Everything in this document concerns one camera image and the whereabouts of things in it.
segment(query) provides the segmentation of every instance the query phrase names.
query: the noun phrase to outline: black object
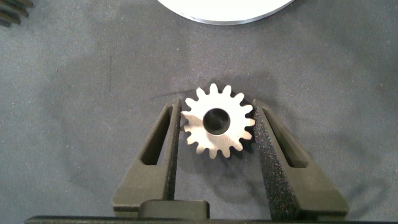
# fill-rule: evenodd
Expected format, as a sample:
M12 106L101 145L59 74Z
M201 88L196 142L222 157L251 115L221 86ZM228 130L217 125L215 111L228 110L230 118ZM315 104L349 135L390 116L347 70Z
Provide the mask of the black object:
M263 102L254 135L273 220L343 220L349 208L319 165Z
M0 26L20 24L20 16L28 17L27 7L33 7L30 0L0 0Z
M271 109L257 100L253 105L256 147L272 221L342 221L349 209L343 196ZM173 200L180 112L180 100L163 108L113 198L117 218L34 217L25 223L250 223L210 220L207 202Z
M139 156L113 197L116 216L137 217L139 207L147 200L174 199L180 112L180 100L164 106ZM164 159L159 161L162 147Z

